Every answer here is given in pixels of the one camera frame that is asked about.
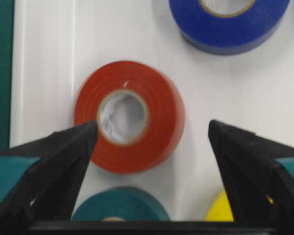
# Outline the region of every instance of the electrical tape roll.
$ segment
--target electrical tape roll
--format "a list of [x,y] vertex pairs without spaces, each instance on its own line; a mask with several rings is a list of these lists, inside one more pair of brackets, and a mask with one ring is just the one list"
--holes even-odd
[[98,193],[83,202],[72,220],[99,221],[168,221],[163,206],[148,193],[130,187]]
[[182,35],[199,49],[232,55],[249,51],[277,29],[290,0],[251,0],[233,14],[218,14],[203,0],[170,0]]
[[229,200],[226,195],[226,191],[222,190],[213,203],[210,205],[209,211],[207,212],[206,221],[222,221],[222,222],[233,222],[233,214]]
[[[108,123],[111,111],[102,121],[108,101],[124,94],[135,96],[144,106],[143,132],[129,143],[117,141],[120,136]],[[140,63],[119,61],[94,72],[79,94],[74,123],[91,119],[99,128],[92,161],[110,172],[134,173],[160,164],[174,151],[183,133],[184,106],[176,87],[164,75]]]

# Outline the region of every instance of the yellow tape roll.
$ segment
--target yellow tape roll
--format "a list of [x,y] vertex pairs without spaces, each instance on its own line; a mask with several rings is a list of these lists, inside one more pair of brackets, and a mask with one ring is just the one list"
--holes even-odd
[[233,222],[232,210],[225,190],[214,199],[206,215],[206,221]]

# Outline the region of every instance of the tape roll core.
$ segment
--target tape roll core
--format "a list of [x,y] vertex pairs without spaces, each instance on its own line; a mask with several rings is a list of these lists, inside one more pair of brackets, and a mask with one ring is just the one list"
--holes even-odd
[[[139,131],[135,133],[135,136],[124,136],[120,133],[116,125],[111,121],[110,116],[114,112],[116,102],[120,99],[131,96],[135,98],[142,107],[143,110],[143,121],[140,123]],[[148,107],[142,97],[139,94],[128,90],[119,89],[109,93],[100,103],[97,111],[97,121],[99,131],[104,135],[104,137],[116,145],[129,145],[134,144],[135,141],[139,140],[140,136],[144,133],[144,130],[148,123]]]
[[[116,133],[111,137],[104,130],[101,114],[115,94],[131,95],[143,107],[142,131],[134,138],[118,139]],[[185,117],[181,96],[168,78],[146,65],[118,61],[94,72],[78,96],[75,125],[91,119],[99,126],[92,161],[114,173],[134,173],[152,168],[171,155],[182,136]]]
[[211,7],[205,3],[205,0],[199,0],[199,3],[204,8],[204,10],[206,12],[210,13],[211,15],[214,15],[217,17],[230,18],[230,17],[234,17],[234,16],[238,16],[240,14],[243,14],[245,11],[247,11],[249,8],[252,7],[252,5],[255,3],[255,0],[250,0],[249,3],[245,7],[243,7],[242,9],[240,9],[234,13],[229,13],[229,14],[224,14],[224,13],[222,14],[222,13],[218,13],[216,11],[211,10]]
[[107,217],[107,218],[103,219],[103,221],[106,221],[106,222],[120,222],[120,221],[125,221],[125,219],[122,219],[120,217]]

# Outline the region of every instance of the white surface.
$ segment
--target white surface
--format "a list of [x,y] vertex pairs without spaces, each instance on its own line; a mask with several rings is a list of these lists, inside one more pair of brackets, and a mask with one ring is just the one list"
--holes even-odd
[[273,37],[236,56],[185,42],[167,0],[16,0],[11,146],[71,127],[83,82],[123,59],[174,81],[184,134],[171,158],[143,173],[114,175],[91,163],[76,206],[110,187],[134,186],[173,220],[203,219],[222,189],[207,138],[213,118],[294,146],[294,0]]

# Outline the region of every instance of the blue tape roll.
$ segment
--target blue tape roll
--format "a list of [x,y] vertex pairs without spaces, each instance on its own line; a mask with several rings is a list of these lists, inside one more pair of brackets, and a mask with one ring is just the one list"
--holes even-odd
[[76,210],[72,220],[109,218],[126,221],[170,220],[166,210],[155,198],[129,187],[110,189],[88,198]]
[[290,0],[255,0],[241,14],[221,17],[210,13],[199,0],[170,0],[173,17],[182,35],[199,49],[232,55],[251,50],[277,29]]

